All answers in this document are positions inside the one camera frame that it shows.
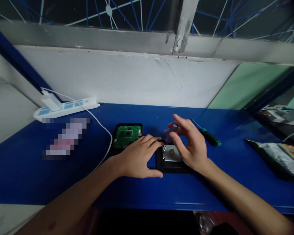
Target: circuit board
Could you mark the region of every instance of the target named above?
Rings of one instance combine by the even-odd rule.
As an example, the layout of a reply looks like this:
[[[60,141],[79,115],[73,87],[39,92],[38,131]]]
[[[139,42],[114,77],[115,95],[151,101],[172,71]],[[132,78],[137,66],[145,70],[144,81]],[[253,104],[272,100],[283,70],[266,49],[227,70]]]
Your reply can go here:
[[[113,148],[125,149],[141,136],[141,126],[119,126],[115,134]]]

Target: forearm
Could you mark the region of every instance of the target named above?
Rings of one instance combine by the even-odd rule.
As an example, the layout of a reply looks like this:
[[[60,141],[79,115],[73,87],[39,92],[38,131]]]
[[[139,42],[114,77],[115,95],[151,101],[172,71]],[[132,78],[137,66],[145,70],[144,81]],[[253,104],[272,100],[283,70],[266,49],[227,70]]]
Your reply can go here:
[[[97,170],[44,207],[17,235],[65,234],[78,223],[97,197],[119,177],[107,160]]]
[[[271,205],[218,168],[210,159],[201,172],[249,222],[257,234],[294,234],[294,224]]]

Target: left hand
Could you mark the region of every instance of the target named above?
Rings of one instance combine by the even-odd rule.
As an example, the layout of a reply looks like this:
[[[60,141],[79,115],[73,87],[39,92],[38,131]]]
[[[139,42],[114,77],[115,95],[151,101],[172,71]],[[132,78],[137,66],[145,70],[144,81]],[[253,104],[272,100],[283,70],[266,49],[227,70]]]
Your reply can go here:
[[[143,136],[130,144],[122,153],[110,159],[115,162],[121,176],[142,179],[147,177],[162,178],[161,171],[151,170],[147,167],[147,162],[157,148],[164,146],[159,140],[161,140],[161,137]]]

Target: charging cable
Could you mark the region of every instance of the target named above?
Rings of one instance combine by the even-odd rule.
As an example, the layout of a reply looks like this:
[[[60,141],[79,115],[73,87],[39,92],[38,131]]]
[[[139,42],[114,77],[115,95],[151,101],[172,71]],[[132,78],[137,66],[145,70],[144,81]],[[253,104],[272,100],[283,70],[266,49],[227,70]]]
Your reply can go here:
[[[47,89],[47,88],[43,88],[43,87],[41,87],[41,89],[42,90],[48,90],[48,91],[51,91],[51,92],[53,92],[53,93],[56,93],[56,94],[58,94],[58,95],[62,95],[62,94],[60,94],[59,92],[56,92],[56,91],[53,91],[53,90],[50,90],[50,89]],[[66,95],[62,95],[62,96],[64,96],[64,97],[66,97],[66,98],[69,98],[70,100],[72,100],[72,101],[75,101],[79,106],[81,106],[84,110],[86,110],[87,112],[89,112],[93,117],[94,117],[94,119],[96,119],[96,121],[98,122],[98,124],[103,128],[103,129],[105,129],[107,132],[108,132],[108,134],[110,135],[110,137],[111,137],[111,140],[110,140],[110,145],[109,145],[109,148],[108,148],[108,150],[107,150],[107,153],[105,154],[105,156],[104,156],[104,158],[101,160],[101,162],[96,166],[96,168],[94,169],[94,170],[96,170],[101,164],[102,164],[102,162],[105,160],[105,158],[106,158],[106,156],[108,155],[108,152],[110,151],[110,148],[111,148],[111,145],[112,145],[112,135],[111,135],[111,133],[103,126],[103,125],[101,125],[101,123],[99,122],[99,120],[88,110],[88,109],[85,109],[82,105],[80,105],[80,103],[79,102],[77,102],[76,100],[74,100],[74,99],[72,99],[71,97],[68,97],[68,96],[66,96]]]
[[[285,142],[289,137],[291,137],[291,136],[293,136],[294,135],[294,133],[293,134],[290,134],[288,137],[286,137],[284,140],[283,140],[283,142]]]

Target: blue tabletop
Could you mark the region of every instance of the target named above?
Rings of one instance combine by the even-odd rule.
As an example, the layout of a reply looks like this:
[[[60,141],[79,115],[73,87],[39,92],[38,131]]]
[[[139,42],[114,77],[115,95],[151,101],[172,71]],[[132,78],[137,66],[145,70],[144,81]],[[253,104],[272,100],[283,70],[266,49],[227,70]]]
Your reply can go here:
[[[142,123],[143,135],[165,138],[172,114],[192,118],[222,142],[207,143],[208,157],[238,182],[282,213],[294,214],[294,183],[278,179],[244,139],[280,142],[243,111],[101,104],[91,112],[112,134],[118,123]],[[86,112],[63,117],[90,117]],[[110,136],[93,120],[66,161],[42,161],[41,151],[59,130],[34,121],[0,144],[0,203],[46,205],[89,174],[103,158]],[[155,167],[155,155],[148,162]],[[97,207],[226,211],[222,197],[197,173],[164,174],[162,179],[122,177],[95,201]]]

